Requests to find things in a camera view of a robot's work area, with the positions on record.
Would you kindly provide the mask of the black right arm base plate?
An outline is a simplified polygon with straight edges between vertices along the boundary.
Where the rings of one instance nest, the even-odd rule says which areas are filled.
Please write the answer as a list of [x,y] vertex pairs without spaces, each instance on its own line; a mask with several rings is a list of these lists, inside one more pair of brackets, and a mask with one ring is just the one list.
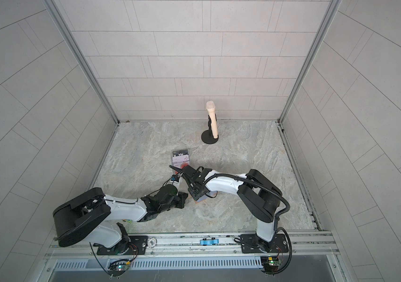
[[259,253],[288,253],[290,245],[284,234],[274,235],[272,241],[267,242],[256,234],[242,234],[234,238],[234,242],[241,247],[244,254],[259,254]]

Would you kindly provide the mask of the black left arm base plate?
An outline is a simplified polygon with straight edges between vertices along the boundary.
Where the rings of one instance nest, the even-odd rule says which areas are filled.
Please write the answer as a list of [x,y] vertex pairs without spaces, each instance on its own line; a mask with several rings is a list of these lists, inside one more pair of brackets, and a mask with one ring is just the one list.
[[147,236],[130,236],[128,241],[122,240],[112,248],[96,243],[93,246],[98,248],[97,255],[100,256],[144,255],[148,238]]

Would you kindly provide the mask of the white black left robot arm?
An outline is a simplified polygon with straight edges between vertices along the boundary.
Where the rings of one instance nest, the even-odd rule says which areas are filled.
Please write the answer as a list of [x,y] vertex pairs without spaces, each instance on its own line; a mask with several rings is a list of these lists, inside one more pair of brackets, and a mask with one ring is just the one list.
[[101,188],[92,188],[53,211],[58,245],[68,247],[87,241],[112,248],[126,236],[120,220],[153,220],[173,208],[184,208],[187,197],[187,193],[172,184],[162,187],[154,196],[137,200],[113,197]]

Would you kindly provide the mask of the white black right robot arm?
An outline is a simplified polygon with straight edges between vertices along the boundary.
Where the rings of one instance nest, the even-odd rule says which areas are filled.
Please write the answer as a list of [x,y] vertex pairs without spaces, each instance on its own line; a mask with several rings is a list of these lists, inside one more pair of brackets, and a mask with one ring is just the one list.
[[185,166],[179,170],[195,201],[212,197],[216,192],[239,196],[251,214],[257,219],[256,236],[265,242],[273,240],[277,222],[282,214],[290,210],[283,194],[258,170],[247,174],[232,175],[212,169]]

